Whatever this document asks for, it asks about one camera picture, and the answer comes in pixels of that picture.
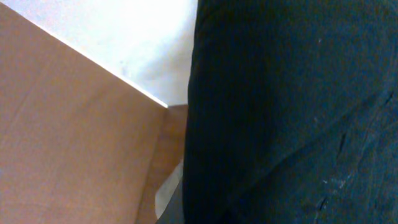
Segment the black shorts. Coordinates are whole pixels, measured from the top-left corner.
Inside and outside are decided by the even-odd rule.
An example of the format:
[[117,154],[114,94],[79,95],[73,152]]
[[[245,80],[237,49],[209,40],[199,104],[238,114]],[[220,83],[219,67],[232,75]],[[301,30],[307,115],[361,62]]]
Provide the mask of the black shorts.
[[397,2],[199,1],[159,223],[396,223]]

